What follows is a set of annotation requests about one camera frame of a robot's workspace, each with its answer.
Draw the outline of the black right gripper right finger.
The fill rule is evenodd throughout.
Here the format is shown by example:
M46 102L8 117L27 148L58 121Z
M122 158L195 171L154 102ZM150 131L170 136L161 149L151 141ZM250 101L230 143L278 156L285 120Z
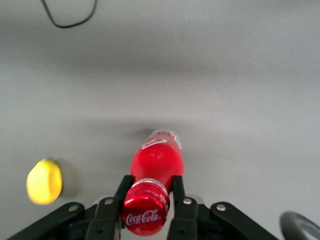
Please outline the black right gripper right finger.
M185 193L183 177L175 175L171 182L174 216L170 222L167 240L196 240L198 227L198 203Z

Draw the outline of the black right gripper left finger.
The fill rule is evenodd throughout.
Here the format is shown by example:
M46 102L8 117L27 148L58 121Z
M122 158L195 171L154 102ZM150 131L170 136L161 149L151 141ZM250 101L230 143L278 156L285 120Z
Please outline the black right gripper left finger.
M125 175L114 196L99 201L94 218L86 231L87 240L119 240L121 238L123 203L133 181L132 175Z

